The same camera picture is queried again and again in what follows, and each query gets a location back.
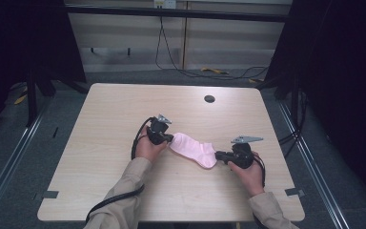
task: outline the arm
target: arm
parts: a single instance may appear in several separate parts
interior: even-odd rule
[[[146,135],[146,128],[143,128],[141,135]],[[166,141],[155,146],[146,136],[142,137],[136,147],[136,158],[128,164],[123,176],[106,194],[105,199],[140,188],[157,156],[165,148]],[[90,214],[85,229],[136,228],[139,203],[139,197],[125,198],[97,209]]]
[[[266,193],[262,185],[262,171],[254,161],[247,169],[241,169],[234,163],[229,162],[233,170],[242,181],[248,191],[249,205],[254,215],[268,228],[297,228],[288,219],[284,218],[283,212],[273,193]]]

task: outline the sleeve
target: sleeve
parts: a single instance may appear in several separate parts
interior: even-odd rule
[[[141,187],[152,164],[143,157],[132,160],[123,176],[106,194],[105,199],[134,191]],[[136,228],[139,197],[125,198],[108,204],[90,214],[85,229]]]
[[[283,212],[273,193],[262,193],[248,200],[254,215],[260,222],[270,229],[297,228],[288,219],[284,218]]]

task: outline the table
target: table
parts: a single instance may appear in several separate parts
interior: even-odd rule
[[[238,135],[264,137],[251,146],[266,164],[266,191],[286,218],[304,219],[299,197],[285,193],[294,184],[258,90],[128,84],[92,85],[48,189],[58,196],[43,200],[39,219],[85,220],[120,179],[141,124],[158,114],[172,121],[168,134],[184,133],[216,150],[230,151]],[[253,220],[246,191],[227,165],[206,170],[168,148],[141,197],[141,221]]]

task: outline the round hole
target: round hole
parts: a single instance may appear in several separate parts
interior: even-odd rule
[[[204,97],[204,100],[206,100],[206,102],[208,102],[208,103],[214,103],[215,102],[215,98],[212,95],[206,95]]]

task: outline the sock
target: sock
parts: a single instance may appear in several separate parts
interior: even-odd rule
[[[211,143],[200,143],[188,135],[176,133],[169,147],[182,156],[195,160],[206,169],[216,164],[215,150]]]

